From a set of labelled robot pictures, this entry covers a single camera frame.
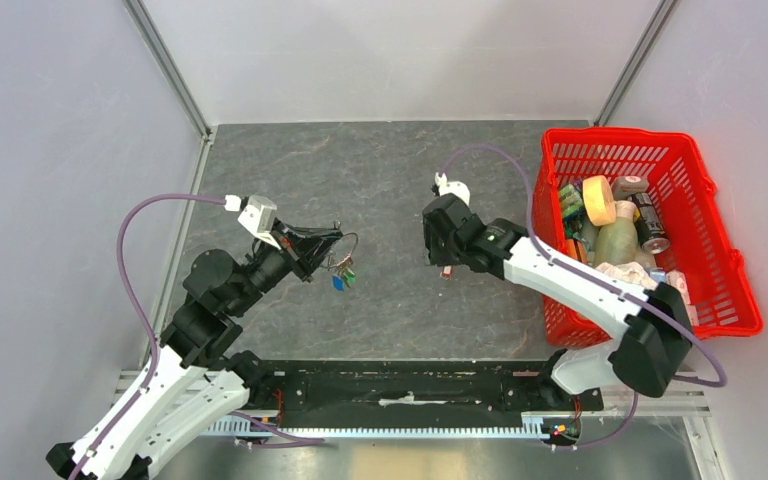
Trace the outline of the metal keyring with keys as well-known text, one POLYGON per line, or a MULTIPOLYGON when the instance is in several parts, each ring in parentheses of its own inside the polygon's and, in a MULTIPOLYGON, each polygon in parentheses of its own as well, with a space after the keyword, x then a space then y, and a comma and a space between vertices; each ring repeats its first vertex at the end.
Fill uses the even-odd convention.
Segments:
POLYGON ((331 251, 329 256, 327 257, 326 262, 326 270, 331 274, 331 280, 333 275, 337 275, 342 277, 342 273, 345 269, 351 268, 354 271, 354 253, 355 250, 359 244, 359 236, 355 232, 346 233, 342 240, 344 239, 350 239, 352 241, 352 245, 349 248, 349 250, 342 256, 337 255, 334 251, 331 251))

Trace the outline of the blue key tag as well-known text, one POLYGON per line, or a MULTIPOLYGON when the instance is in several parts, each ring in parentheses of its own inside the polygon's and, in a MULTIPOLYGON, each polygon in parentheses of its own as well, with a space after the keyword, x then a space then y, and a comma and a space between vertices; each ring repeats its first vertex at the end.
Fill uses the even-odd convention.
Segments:
POLYGON ((344 291, 345 290, 345 282, 342 277, 333 275, 332 276, 332 285, 337 291, 344 291))

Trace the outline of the green key tag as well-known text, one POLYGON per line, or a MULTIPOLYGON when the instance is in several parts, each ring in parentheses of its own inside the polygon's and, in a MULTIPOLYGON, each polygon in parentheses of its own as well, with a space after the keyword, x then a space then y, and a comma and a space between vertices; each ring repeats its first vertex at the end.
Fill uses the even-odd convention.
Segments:
POLYGON ((356 281, 356 274, 351 268, 347 268, 342 273, 342 279, 344 284, 350 288, 356 281))

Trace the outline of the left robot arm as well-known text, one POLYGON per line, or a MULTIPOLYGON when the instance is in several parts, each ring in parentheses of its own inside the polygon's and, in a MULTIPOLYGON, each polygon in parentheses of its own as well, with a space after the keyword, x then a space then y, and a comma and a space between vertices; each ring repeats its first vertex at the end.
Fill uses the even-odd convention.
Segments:
POLYGON ((274 383, 262 361, 250 351, 226 354, 243 331, 236 321, 287 275, 310 281, 342 236, 339 226, 275 220, 244 262, 221 249, 198 255, 156 357, 87 434, 49 450, 55 474, 152 479, 216 420, 245 404, 267 405, 274 383))

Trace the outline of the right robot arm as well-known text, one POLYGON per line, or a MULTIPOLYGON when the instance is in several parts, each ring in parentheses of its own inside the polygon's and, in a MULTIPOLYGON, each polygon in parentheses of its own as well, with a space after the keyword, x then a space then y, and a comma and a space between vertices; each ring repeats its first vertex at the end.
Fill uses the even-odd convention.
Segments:
POLYGON ((526 227, 497 218, 484 223, 454 194, 422 211, 424 243, 434 266, 468 267, 535 290, 597 325, 606 341, 556 352, 537 382, 539 400, 561 409, 578 394, 624 385, 662 396, 688 354, 690 327, 681 294, 613 279, 554 250, 526 227))

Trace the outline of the yellow tape roll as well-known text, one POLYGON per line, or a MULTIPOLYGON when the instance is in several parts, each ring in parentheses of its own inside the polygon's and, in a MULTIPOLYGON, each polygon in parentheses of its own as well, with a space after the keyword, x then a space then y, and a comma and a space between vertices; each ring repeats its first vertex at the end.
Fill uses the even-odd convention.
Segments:
POLYGON ((582 182, 582 199, 586 214, 594 226, 605 226, 616 220, 615 200, 604 175, 591 176, 582 182))

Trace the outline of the green bottle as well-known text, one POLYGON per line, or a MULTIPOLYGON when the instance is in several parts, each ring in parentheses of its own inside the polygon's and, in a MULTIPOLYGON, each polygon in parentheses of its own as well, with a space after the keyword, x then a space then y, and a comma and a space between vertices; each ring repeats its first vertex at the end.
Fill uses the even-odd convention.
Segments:
POLYGON ((632 220, 618 217, 603 226, 598 234, 593 264, 627 264, 634 260, 638 249, 638 236, 632 220))

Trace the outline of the white crumpled bag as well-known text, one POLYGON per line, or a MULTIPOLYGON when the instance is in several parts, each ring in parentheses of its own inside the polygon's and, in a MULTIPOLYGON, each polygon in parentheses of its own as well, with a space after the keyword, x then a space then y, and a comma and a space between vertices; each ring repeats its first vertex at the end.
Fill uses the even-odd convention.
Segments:
POLYGON ((620 265, 603 262, 596 267, 596 270, 614 280, 641 286, 644 289, 654 290, 658 286, 658 283, 646 272, 645 268, 637 262, 620 265))

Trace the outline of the black drink can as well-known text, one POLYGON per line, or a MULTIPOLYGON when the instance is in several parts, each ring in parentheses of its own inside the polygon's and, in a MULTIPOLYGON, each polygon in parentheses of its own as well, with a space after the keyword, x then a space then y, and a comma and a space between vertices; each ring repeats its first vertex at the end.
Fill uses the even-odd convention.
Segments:
POLYGON ((658 255, 671 245, 652 198, 646 192, 632 194, 630 201, 637 208, 634 225, 640 248, 649 254, 658 255))

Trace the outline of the red plastic basket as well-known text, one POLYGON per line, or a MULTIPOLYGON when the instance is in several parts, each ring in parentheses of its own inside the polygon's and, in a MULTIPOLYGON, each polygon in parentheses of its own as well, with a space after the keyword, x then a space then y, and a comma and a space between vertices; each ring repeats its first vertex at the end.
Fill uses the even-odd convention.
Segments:
POLYGON ((639 176, 671 245, 657 264, 685 275, 698 314, 696 336, 751 337, 764 328, 741 252, 732 246, 715 201, 717 186, 694 139, 637 128, 551 128, 542 139, 532 217, 537 236, 566 253, 558 192, 592 176, 639 176))

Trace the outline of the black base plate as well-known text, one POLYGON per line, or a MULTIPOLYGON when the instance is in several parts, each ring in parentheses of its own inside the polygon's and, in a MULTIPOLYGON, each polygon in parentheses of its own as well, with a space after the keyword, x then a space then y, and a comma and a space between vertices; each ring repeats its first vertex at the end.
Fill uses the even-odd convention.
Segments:
POLYGON ((287 429, 399 432, 518 427, 524 413, 602 412, 605 389, 552 393, 533 360, 266 360, 240 410, 287 429))

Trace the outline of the left aluminium frame post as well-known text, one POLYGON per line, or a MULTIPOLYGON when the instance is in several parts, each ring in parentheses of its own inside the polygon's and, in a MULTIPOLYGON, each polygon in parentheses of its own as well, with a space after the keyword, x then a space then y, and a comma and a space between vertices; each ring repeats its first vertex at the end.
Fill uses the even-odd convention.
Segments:
POLYGON ((186 84, 145 2, 141 0, 123 0, 122 3, 194 130, 201 138, 208 139, 212 129, 197 105, 195 97, 186 84))

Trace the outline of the aluminium frame post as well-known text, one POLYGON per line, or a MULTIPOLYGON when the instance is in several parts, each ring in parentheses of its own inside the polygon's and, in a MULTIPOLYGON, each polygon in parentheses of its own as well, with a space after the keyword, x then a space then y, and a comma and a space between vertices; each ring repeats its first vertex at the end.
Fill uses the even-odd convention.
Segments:
POLYGON ((186 84, 145 2, 141 0, 123 0, 122 3, 194 130, 201 138, 208 139, 212 129, 197 105, 195 97, 186 84))
POLYGON ((593 121, 594 126, 607 126, 615 116, 679 4, 679 0, 660 0, 657 3, 599 114, 593 121))

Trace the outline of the right aluminium frame post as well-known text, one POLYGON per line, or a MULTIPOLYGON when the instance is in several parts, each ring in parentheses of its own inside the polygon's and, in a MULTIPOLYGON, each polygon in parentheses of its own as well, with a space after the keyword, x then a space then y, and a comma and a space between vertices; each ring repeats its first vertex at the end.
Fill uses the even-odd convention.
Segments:
POLYGON ((599 114, 593 121, 594 126, 607 126, 615 116, 679 4, 679 0, 660 0, 657 3, 599 114))

